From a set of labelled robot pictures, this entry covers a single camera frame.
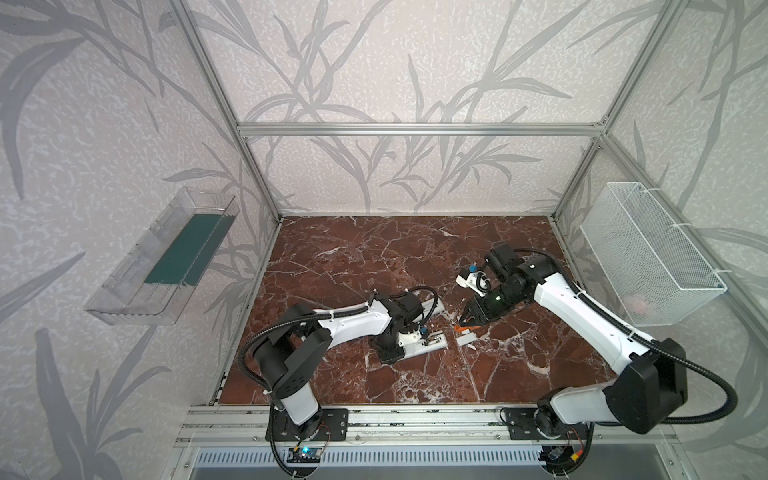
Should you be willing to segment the white battery cover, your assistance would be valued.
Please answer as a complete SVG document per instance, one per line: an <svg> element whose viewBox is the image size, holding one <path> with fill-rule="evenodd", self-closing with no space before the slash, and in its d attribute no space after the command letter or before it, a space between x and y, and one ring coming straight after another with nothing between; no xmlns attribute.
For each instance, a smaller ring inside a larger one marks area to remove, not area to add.
<svg viewBox="0 0 768 480"><path fill-rule="evenodd" d="M478 337L474 332L469 332L463 335L459 335L456 338L456 342L458 346L470 345L477 340L478 340Z"/></svg>

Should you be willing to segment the white remote with coloured buttons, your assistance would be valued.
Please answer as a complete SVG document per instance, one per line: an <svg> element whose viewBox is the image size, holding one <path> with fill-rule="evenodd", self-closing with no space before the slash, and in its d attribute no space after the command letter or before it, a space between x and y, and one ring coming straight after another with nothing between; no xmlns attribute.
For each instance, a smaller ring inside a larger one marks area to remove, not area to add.
<svg viewBox="0 0 768 480"><path fill-rule="evenodd" d="M443 332L429 333L425 338L418 331L409 334L398 334L398 344L403 349L403 360L442 350L448 347L447 338Z"/></svg>

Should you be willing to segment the plain white remote control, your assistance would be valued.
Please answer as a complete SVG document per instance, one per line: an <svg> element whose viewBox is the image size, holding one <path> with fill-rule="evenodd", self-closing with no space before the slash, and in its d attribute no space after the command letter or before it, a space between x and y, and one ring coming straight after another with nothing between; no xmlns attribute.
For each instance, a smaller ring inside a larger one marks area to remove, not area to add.
<svg viewBox="0 0 768 480"><path fill-rule="evenodd" d="M423 307L423 317L432 318L440 316L445 311L445 305L440 298L425 300L421 303Z"/></svg>

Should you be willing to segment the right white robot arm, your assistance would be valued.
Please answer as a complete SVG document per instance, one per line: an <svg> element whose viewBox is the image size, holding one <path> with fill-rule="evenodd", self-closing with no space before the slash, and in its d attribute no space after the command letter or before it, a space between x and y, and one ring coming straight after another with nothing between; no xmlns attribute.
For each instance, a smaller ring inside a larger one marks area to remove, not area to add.
<svg viewBox="0 0 768 480"><path fill-rule="evenodd" d="M523 303L536 303L579 334L617 375L601 384L564 387L540 399L534 425L542 436L556 439L579 423L610 422L645 434L686 403L686 369L671 358L684 355L679 344L665 340L659 352L651 350L651 336L577 291L562 266L548 257L515 257L508 266L497 261L491 266L497 286L477 266L458 274L457 284L475 293L460 317L460 328L485 326Z"/></svg>

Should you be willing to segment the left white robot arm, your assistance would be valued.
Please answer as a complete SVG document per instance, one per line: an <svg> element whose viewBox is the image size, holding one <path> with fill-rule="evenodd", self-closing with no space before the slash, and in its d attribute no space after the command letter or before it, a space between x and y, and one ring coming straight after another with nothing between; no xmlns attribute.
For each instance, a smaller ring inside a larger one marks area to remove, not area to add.
<svg viewBox="0 0 768 480"><path fill-rule="evenodd" d="M424 307L411 292L374 293L363 303L332 310L297 303L277 323L250 337L236 363L278 411L303 428L320 421L321 407L310 380L329 350L363 337L381 341L385 348L396 347L401 331L418 327L423 314Z"/></svg>

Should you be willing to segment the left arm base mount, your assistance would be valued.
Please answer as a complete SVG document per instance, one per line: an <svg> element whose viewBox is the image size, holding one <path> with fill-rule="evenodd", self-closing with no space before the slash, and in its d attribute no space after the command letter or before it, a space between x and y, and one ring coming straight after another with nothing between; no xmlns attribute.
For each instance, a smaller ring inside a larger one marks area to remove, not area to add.
<svg viewBox="0 0 768 480"><path fill-rule="evenodd" d="M307 422L295 424L287 412L273 409L266 439L277 442L345 441L349 425L349 410L321 408Z"/></svg>

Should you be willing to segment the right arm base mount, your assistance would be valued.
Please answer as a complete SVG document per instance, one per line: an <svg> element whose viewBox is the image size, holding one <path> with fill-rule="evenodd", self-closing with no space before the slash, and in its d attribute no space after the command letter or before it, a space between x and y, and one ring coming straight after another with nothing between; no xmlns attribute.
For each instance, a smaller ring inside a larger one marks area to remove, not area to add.
<svg viewBox="0 0 768 480"><path fill-rule="evenodd" d="M536 422L538 409L534 407L502 407L499 410L501 422L506 426L511 440L559 440L560 435L545 435Z"/></svg>

